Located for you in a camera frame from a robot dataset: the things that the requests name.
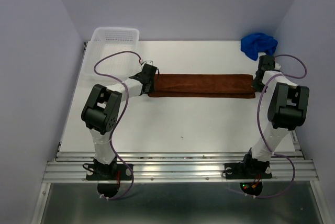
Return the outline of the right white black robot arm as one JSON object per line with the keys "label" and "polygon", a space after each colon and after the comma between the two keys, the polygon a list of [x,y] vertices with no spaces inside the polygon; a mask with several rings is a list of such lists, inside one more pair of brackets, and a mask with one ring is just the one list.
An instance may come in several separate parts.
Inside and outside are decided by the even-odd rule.
{"label": "right white black robot arm", "polygon": [[[295,84],[289,80],[290,77],[276,66],[275,56],[259,57],[252,87],[261,93],[256,113],[260,140],[250,148],[241,163],[242,174],[247,177],[272,177],[270,160],[277,155],[276,148],[291,131],[302,126],[306,120],[310,89]],[[267,109],[268,123],[262,130],[260,109],[265,92],[272,92],[272,96]]]}

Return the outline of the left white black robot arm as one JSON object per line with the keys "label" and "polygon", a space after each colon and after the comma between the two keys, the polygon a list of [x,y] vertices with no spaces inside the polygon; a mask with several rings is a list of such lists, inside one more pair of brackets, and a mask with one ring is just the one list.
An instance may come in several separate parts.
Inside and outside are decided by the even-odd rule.
{"label": "left white black robot arm", "polygon": [[112,77],[117,84],[93,86],[81,113],[93,139],[95,156],[92,164],[84,164],[89,181],[115,180],[118,169],[117,156],[111,147],[110,135],[125,113],[129,99],[154,91],[154,79],[159,69],[145,63],[141,71],[125,81]]}

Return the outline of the brown microfiber towel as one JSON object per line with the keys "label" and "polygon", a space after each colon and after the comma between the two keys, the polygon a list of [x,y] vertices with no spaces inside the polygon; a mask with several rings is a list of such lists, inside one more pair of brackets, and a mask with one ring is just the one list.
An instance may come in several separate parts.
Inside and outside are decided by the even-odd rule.
{"label": "brown microfiber towel", "polygon": [[249,74],[160,74],[149,97],[255,98]]}

